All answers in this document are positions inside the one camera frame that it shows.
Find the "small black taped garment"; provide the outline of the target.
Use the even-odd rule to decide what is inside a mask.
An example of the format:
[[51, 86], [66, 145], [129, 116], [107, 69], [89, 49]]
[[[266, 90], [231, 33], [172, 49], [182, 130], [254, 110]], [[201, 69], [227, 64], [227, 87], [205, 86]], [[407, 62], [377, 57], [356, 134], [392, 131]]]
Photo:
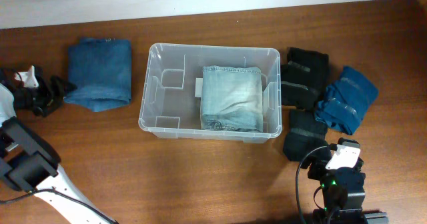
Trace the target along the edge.
[[307, 111], [290, 110], [289, 131], [284, 140], [283, 152], [289, 161], [301, 161], [310, 151], [327, 146], [328, 126], [316, 121]]

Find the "dark blue jeans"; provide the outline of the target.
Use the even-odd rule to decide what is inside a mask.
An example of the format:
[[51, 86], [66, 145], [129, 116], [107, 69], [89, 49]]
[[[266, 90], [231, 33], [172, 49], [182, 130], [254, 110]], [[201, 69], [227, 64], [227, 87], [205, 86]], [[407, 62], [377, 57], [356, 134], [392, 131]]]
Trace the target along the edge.
[[77, 89], [64, 102], [93, 112], [131, 102], [132, 50], [127, 39], [82, 38], [68, 48], [68, 81]]

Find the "teal blue taped garment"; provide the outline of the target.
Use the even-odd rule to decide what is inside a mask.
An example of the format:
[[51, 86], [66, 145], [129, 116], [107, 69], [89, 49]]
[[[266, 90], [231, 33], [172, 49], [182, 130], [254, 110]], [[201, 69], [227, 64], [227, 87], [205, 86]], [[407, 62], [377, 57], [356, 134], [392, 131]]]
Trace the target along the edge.
[[361, 72], [345, 66], [338, 80], [326, 87], [314, 112], [316, 121], [347, 135], [353, 135], [378, 97], [376, 86]]

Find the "large black taped garment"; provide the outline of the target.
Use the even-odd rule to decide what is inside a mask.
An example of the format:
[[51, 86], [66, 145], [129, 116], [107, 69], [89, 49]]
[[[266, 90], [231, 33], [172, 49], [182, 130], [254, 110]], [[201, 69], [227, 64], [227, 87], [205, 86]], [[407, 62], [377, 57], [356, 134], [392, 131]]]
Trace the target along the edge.
[[329, 55], [290, 47], [281, 66], [282, 105], [313, 110], [330, 74]]

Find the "light blue jeans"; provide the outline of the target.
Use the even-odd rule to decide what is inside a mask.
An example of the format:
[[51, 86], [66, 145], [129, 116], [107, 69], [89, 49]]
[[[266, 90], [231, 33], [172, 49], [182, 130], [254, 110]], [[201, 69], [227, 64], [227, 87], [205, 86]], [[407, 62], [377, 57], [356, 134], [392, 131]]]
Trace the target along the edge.
[[201, 128], [211, 131], [263, 131], [262, 78], [257, 67], [203, 68]]

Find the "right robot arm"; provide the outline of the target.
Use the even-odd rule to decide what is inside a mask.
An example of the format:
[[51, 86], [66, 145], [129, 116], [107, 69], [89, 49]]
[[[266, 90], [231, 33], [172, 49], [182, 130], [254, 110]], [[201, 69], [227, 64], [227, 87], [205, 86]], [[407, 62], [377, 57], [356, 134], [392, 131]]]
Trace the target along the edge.
[[321, 193], [324, 206], [313, 211], [315, 224], [354, 223], [387, 224], [388, 214], [381, 211], [364, 211], [366, 174], [360, 158], [360, 144], [343, 137], [310, 155], [308, 178], [320, 182], [315, 191]]

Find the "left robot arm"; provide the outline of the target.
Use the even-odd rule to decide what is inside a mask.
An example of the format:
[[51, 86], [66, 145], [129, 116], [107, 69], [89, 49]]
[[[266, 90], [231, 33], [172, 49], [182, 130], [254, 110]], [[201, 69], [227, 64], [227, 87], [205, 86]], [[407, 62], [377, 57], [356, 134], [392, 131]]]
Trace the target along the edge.
[[54, 75], [46, 81], [39, 67], [1, 69], [1, 181], [22, 191], [21, 199], [42, 199], [70, 223], [115, 223], [72, 183], [56, 150], [16, 115], [25, 109], [46, 117], [76, 88]]

